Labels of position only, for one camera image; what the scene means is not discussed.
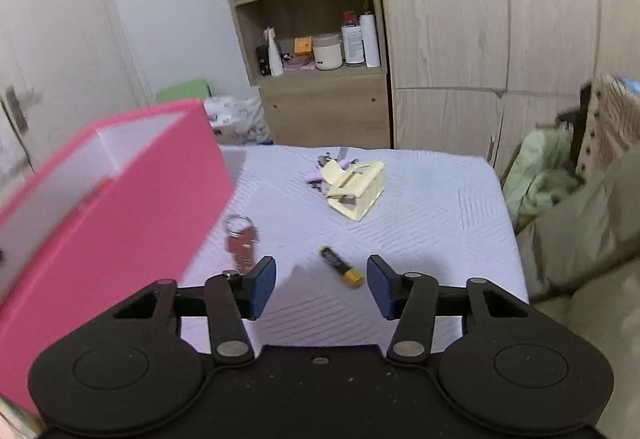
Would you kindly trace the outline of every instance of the yellow battery end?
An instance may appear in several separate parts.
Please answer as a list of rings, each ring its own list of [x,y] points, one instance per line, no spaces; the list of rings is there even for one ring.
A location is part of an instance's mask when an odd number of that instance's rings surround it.
[[[342,279],[347,283],[347,285],[349,285],[349,287],[353,287],[354,289],[364,284],[364,276],[356,269],[348,270],[344,275],[342,275]]]

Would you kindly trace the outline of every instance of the jar lid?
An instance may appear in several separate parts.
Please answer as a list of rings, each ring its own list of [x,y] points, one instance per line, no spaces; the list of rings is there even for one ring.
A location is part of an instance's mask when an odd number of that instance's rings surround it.
[[[311,39],[314,47],[331,47],[340,44],[338,33],[316,34]]]

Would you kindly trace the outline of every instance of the black and yellow battery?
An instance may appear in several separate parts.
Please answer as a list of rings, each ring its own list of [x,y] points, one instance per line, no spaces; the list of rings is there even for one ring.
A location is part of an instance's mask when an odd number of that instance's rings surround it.
[[[342,276],[342,279],[349,287],[356,289],[356,287],[360,287],[364,284],[364,276],[361,275],[357,269],[354,269],[341,259],[328,245],[320,248],[320,256],[325,259],[326,262],[338,273],[340,273],[340,276]]]

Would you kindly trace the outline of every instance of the metal key ring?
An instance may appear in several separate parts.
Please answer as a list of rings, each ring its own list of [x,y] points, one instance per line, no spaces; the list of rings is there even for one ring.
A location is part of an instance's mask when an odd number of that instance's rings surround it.
[[[231,221],[234,221],[236,218],[240,218],[243,221],[247,221],[249,223],[249,225],[247,226],[248,228],[253,226],[254,222],[248,216],[239,215],[237,213],[235,215],[229,215],[225,219],[225,231],[229,234],[230,237],[234,237],[235,239],[238,239],[240,237],[240,233],[237,233],[236,231],[231,231],[231,226],[230,226]]]

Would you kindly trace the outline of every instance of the quilted white fabric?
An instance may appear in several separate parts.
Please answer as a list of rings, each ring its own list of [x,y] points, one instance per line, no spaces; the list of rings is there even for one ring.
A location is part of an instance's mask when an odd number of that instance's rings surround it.
[[[202,285],[232,269],[223,220],[249,216],[271,255],[277,280],[262,317],[245,322],[256,352],[262,345],[377,343],[386,351],[397,322],[383,319],[367,287],[352,291],[319,256],[323,245],[363,274],[378,254],[399,273],[420,271],[442,285],[481,276],[527,300],[520,257],[500,184],[481,158],[429,151],[362,150],[347,158],[385,163],[385,191],[359,222],[332,210],[303,181],[318,155],[337,148],[225,147],[235,193],[225,215],[188,266],[181,285]],[[461,336],[460,319],[438,318],[432,350]],[[209,352],[204,319],[184,319],[182,337]]]

